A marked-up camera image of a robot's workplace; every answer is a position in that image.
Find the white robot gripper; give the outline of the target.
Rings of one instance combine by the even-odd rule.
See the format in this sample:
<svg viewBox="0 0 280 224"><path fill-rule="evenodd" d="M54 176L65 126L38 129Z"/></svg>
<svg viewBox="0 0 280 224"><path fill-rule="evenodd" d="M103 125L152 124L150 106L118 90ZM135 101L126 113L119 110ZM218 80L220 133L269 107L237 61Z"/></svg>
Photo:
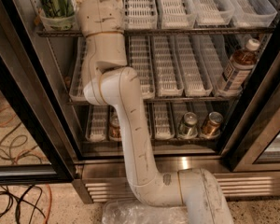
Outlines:
<svg viewBox="0 0 280 224"><path fill-rule="evenodd" d="M100 33L122 33L124 12L122 0L76 0L77 19L84 36Z"/></svg>

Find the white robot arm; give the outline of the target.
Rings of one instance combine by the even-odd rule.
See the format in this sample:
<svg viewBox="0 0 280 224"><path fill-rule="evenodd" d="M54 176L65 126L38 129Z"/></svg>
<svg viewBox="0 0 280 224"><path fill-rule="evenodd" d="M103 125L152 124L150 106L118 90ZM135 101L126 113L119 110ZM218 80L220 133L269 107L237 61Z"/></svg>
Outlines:
<svg viewBox="0 0 280 224"><path fill-rule="evenodd" d="M76 0L86 39L82 64L85 99L115 108L126 176L134 196L150 206L181 206L189 224L234 224L215 177L205 169L158 171L148 132L140 80L127 65L122 0Z"/></svg>

